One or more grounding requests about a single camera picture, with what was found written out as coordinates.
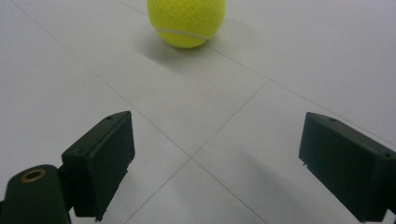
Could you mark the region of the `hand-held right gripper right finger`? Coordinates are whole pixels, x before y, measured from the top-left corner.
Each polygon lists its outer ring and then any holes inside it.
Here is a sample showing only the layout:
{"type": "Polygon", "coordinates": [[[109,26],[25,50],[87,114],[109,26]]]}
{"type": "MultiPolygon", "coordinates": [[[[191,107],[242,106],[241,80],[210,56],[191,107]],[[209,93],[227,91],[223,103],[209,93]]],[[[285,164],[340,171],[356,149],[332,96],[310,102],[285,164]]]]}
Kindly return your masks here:
{"type": "Polygon", "coordinates": [[[338,119],[308,112],[299,158],[358,221],[396,215],[395,151],[338,119]]]}

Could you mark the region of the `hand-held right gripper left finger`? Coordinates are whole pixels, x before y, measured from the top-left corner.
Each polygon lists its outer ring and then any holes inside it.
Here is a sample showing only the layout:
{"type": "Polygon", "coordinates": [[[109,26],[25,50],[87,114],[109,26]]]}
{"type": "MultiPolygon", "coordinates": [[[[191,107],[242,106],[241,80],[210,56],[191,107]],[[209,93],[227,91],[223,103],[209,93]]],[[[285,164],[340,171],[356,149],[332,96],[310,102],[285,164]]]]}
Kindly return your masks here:
{"type": "Polygon", "coordinates": [[[102,119],[62,154],[66,206],[78,217],[102,220],[133,159],[132,113],[102,119]]]}

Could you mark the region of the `yellow tennis ball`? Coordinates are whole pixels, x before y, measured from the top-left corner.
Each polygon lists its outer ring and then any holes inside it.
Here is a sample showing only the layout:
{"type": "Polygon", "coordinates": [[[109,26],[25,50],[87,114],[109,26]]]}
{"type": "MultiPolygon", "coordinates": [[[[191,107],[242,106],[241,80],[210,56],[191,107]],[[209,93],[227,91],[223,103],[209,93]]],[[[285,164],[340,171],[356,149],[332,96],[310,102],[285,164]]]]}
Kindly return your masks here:
{"type": "Polygon", "coordinates": [[[202,46],[219,30],[226,0],[147,0],[148,17],[157,35],[181,49],[202,46]]]}

